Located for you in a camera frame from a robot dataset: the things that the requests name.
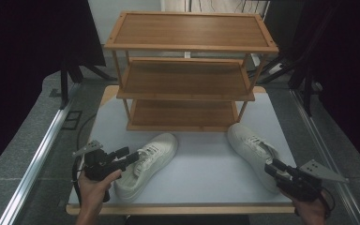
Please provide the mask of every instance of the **middle shelf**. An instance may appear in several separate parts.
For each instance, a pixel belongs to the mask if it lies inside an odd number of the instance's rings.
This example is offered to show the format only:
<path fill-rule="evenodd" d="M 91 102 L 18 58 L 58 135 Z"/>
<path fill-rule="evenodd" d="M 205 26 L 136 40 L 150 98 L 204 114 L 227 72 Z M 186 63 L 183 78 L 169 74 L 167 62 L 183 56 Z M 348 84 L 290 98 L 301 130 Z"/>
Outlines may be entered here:
<path fill-rule="evenodd" d="M 117 98 L 253 101 L 243 60 L 133 57 Z"/>

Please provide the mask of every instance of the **white wall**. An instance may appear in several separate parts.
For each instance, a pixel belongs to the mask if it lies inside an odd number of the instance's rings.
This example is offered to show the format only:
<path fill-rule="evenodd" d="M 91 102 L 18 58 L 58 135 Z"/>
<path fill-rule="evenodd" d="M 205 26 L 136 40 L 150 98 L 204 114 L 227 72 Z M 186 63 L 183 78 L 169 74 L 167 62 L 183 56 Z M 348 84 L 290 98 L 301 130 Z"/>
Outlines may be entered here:
<path fill-rule="evenodd" d="M 105 44 L 123 10 L 161 11 L 160 0 L 89 0 L 101 44 Z"/>

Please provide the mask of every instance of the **white shoe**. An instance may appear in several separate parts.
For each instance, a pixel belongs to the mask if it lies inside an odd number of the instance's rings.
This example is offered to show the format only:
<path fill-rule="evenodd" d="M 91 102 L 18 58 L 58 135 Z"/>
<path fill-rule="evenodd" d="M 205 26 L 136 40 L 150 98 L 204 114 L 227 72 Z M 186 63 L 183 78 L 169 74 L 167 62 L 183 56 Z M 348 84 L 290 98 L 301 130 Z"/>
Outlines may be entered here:
<path fill-rule="evenodd" d="M 229 127 L 227 138 L 235 152 L 252 166 L 264 187 L 278 193 L 275 179 L 264 171 L 265 162 L 278 157 L 277 150 L 239 123 Z"/>
<path fill-rule="evenodd" d="M 150 178 L 165 167 L 174 157 L 177 140 L 170 133 L 156 136 L 139 152 L 140 159 L 122 172 L 122 178 L 115 180 L 116 196 L 127 203 L 134 201 L 144 190 Z"/>

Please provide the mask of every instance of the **aluminum rail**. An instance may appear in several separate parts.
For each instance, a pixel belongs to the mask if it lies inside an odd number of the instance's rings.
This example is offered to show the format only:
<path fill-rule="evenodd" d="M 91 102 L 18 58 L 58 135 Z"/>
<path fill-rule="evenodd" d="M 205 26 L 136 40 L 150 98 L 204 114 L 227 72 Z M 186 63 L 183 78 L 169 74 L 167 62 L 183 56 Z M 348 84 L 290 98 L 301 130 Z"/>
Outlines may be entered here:
<path fill-rule="evenodd" d="M 79 87 L 80 84 L 74 83 L 70 89 L 69 95 L 75 95 Z M 40 169 L 42 168 L 45 159 L 49 155 L 49 152 L 53 146 L 53 142 L 57 137 L 61 126 L 66 120 L 72 102 L 73 101 L 70 100 L 66 108 L 64 108 L 63 110 L 59 110 L 55 115 L 54 119 L 52 120 L 52 123 L 49 126 L 48 131 L 46 132 L 42 142 L 40 143 L 39 148 L 37 149 L 30 165 L 28 166 L 28 169 L 26 170 L 22 181 L 17 186 L 17 189 L 11 197 L 11 200 L 8 203 L 4 214 L 1 216 L 0 225 L 13 224 L 16 217 L 23 208 L 25 200 L 28 197 L 28 194 L 31 192 L 31 188 L 33 187 L 35 181 L 37 180 Z"/>
<path fill-rule="evenodd" d="M 308 116 L 306 111 L 303 107 L 303 100 L 300 96 L 300 93 L 295 90 L 291 90 L 291 94 L 293 96 L 293 99 L 297 105 L 297 108 L 300 112 L 300 115 L 302 116 L 303 121 L 306 124 L 306 127 L 308 129 L 309 134 L 311 135 L 314 143 L 316 144 L 318 148 L 318 153 L 320 154 L 323 163 L 325 166 L 335 173 L 341 174 L 341 172 L 338 169 L 338 166 L 336 165 L 334 159 L 332 158 L 328 147 L 326 146 L 323 137 L 321 136 L 320 131 L 315 126 L 314 120 Z M 358 202 L 353 196 L 350 187 L 348 184 L 344 183 L 335 183 L 337 192 L 340 195 L 341 200 L 344 203 L 344 207 L 346 208 L 353 224 L 360 224 L 360 208 L 358 206 Z"/>

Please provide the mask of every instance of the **hand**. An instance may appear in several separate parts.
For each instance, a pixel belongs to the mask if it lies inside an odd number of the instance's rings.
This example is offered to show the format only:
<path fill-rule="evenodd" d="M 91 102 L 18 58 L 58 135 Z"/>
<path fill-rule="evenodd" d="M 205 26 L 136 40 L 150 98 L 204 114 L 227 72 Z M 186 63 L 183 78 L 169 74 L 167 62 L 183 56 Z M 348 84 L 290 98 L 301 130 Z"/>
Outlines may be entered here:
<path fill-rule="evenodd" d="M 121 170 L 112 172 L 104 180 L 92 181 L 84 175 L 78 178 L 81 190 L 81 211 L 78 215 L 77 225 L 81 224 L 95 224 L 103 205 L 105 191 L 111 187 L 111 182 L 116 180 L 121 175 Z"/>
<path fill-rule="evenodd" d="M 314 202 L 301 202 L 280 189 L 280 192 L 292 200 L 293 206 L 306 225 L 325 224 L 325 207 L 319 199 Z"/>

